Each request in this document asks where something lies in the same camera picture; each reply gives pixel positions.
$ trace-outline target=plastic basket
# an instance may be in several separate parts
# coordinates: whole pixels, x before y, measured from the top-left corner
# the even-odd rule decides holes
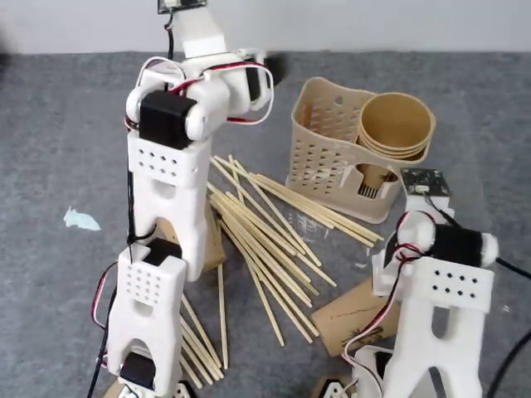
[[[401,186],[400,169],[422,162],[430,142],[412,160],[384,158],[360,145],[358,116],[376,94],[308,80],[292,112],[290,174],[286,186],[359,219],[380,223]]]

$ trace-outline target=cardboard piece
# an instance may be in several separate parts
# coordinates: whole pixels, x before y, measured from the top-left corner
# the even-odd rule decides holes
[[[214,221],[212,214],[212,208],[208,203],[205,206],[205,218],[207,219],[207,252],[205,253],[205,265],[203,266],[202,272],[215,269],[226,259],[222,246],[222,234],[217,228],[217,223]],[[157,219],[155,235],[175,243],[179,242],[172,225],[168,220],[163,218]]]
[[[373,280],[369,278],[314,312],[312,319],[330,356],[340,355],[348,340],[361,332],[386,302],[387,297],[373,295]],[[351,350],[397,334],[399,315],[400,306],[395,303],[373,333],[352,344]]]

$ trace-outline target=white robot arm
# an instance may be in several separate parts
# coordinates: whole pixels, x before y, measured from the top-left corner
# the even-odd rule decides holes
[[[179,310],[185,281],[202,272],[212,134],[227,120],[262,121],[274,98],[265,52],[228,52],[206,7],[176,20],[187,59],[148,60],[126,105],[132,232],[119,255],[107,367],[138,398],[173,396],[182,375]],[[268,103],[261,120],[240,118]],[[159,217],[179,245],[150,236]]]
[[[439,182],[412,183],[411,173]],[[436,398],[433,367],[446,396],[480,398],[478,368],[494,282],[485,267],[496,261],[498,242],[446,224],[443,215],[454,212],[438,171],[403,170],[402,181],[407,212],[387,248],[373,256],[373,292],[402,301],[397,338],[393,351],[366,346],[346,358],[355,369],[358,398]],[[400,253],[418,260],[404,263]],[[436,308],[449,310],[442,338],[432,331]]]

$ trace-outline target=circuit board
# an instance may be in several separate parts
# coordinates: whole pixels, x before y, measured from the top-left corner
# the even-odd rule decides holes
[[[434,168],[403,168],[401,174],[407,195],[451,196],[450,188],[441,170]]]
[[[189,8],[202,7],[207,5],[207,0],[157,0],[158,1],[158,13],[169,14],[169,8],[172,8],[175,12],[188,10]]]

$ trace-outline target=white wall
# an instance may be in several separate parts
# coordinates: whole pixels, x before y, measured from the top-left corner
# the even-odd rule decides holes
[[[230,48],[531,51],[529,0],[210,0]],[[20,53],[164,51],[156,0],[0,0]]]

